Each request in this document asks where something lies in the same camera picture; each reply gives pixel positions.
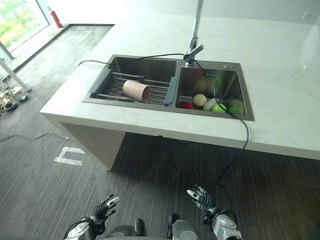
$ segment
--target sink basin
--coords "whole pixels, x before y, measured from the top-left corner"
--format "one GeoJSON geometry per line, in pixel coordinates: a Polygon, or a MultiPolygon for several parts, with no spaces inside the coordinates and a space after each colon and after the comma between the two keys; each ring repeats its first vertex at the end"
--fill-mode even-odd
{"type": "Polygon", "coordinates": [[[186,67],[182,59],[144,58],[121,64],[136,58],[139,57],[113,55],[108,63],[114,65],[106,65],[103,68],[83,101],[181,114],[231,118],[227,113],[204,111],[201,107],[180,108],[180,102],[192,104],[195,94],[204,94],[208,100],[213,98],[215,88],[215,95],[220,103],[230,111],[234,109],[234,106],[240,106],[241,111],[236,112],[237,115],[244,120],[254,120],[239,63],[198,60],[206,73],[216,77],[213,78],[203,76],[203,71],[196,64],[193,67],[186,67]],[[140,102],[125,95],[122,86],[127,80],[149,85],[151,89],[149,101],[140,102]],[[199,87],[200,82],[205,83],[206,87],[199,87]]]}

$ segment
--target faucet handle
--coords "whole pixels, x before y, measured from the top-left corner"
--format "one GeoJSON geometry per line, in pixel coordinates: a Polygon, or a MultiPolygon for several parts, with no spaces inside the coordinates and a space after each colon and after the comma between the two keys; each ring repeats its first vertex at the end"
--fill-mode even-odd
{"type": "Polygon", "coordinates": [[[201,52],[204,49],[204,46],[202,44],[195,47],[190,52],[187,52],[185,55],[183,55],[183,60],[188,63],[189,65],[193,64],[195,55],[201,52]]]}

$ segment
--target dish drying rack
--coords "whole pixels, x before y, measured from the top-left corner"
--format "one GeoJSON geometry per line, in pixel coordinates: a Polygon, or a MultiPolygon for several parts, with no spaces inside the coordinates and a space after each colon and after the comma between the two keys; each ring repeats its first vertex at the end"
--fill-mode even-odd
{"type": "Polygon", "coordinates": [[[114,72],[108,69],[105,74],[97,79],[96,83],[90,89],[90,97],[129,103],[163,105],[167,107],[173,102],[177,85],[178,81],[176,77],[172,77],[170,82],[156,81],[145,79],[145,77],[141,75],[114,72]],[[150,87],[150,98],[148,102],[139,101],[127,96],[123,92],[123,85],[128,80],[142,83],[150,87]]]}

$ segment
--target countertop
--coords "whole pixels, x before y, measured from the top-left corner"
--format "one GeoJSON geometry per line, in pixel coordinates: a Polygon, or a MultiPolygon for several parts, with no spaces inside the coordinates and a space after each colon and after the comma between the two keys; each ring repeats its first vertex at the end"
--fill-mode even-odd
{"type": "MultiPolygon", "coordinates": [[[[85,60],[185,53],[192,26],[192,16],[131,16],[85,60]]],[[[202,17],[198,37],[204,50],[197,60],[241,64],[254,115],[246,121],[247,149],[320,160],[320,26],[202,17]]],[[[61,122],[243,146],[246,132],[238,120],[82,102],[103,67],[82,63],[40,112],[61,122]]]]}

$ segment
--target metal rack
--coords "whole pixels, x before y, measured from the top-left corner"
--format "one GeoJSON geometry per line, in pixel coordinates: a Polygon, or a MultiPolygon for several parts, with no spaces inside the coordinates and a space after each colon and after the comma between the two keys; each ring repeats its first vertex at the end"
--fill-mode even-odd
{"type": "Polygon", "coordinates": [[[123,85],[126,81],[131,80],[139,82],[150,87],[150,98],[147,104],[165,105],[168,98],[168,92],[171,86],[171,82],[156,81],[151,79],[145,79],[144,76],[132,75],[120,72],[111,72],[110,78],[106,87],[102,90],[102,93],[96,94],[100,98],[107,100],[118,100],[125,102],[140,102],[132,97],[127,96],[123,92],[123,85]]]}

